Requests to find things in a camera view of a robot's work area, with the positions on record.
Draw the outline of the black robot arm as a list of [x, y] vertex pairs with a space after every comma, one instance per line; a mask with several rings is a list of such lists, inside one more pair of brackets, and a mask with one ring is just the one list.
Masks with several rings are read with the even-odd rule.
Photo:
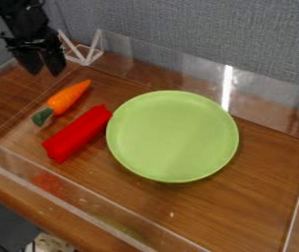
[[0, 0], [0, 17], [13, 36], [2, 31], [6, 49], [32, 75], [43, 67], [57, 76], [65, 66], [63, 43], [49, 26], [43, 9], [45, 0]]

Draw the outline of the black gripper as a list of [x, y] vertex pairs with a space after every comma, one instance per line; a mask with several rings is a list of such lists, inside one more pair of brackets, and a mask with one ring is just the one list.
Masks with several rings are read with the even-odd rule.
[[[41, 35], [29, 38], [9, 37], [1, 31], [0, 37], [5, 41], [6, 49], [32, 75], [40, 72], [44, 64], [53, 76], [63, 72], [67, 62], [63, 43], [56, 30], [47, 29]], [[43, 60], [39, 54], [40, 51], [43, 51]]]

